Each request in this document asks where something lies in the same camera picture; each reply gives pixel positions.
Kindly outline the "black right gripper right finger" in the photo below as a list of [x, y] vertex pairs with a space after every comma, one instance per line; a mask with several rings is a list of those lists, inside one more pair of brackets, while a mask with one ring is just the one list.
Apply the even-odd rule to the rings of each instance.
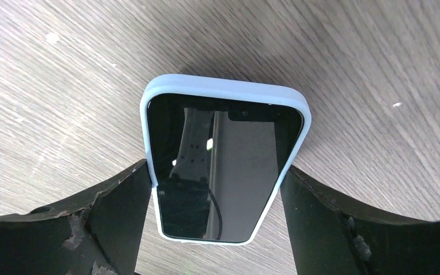
[[298, 274], [440, 274], [440, 221], [370, 206], [296, 167], [280, 193]]

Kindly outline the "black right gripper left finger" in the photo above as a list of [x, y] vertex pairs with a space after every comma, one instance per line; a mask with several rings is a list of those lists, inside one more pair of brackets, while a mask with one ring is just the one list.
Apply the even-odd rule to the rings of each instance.
[[134, 274], [151, 186], [141, 160], [28, 214], [0, 216], [0, 274]]

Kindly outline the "phone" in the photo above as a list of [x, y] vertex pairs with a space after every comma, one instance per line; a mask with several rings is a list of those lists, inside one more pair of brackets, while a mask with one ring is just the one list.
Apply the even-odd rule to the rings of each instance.
[[312, 122], [282, 85], [163, 74], [140, 102], [159, 234], [240, 246], [256, 236]]

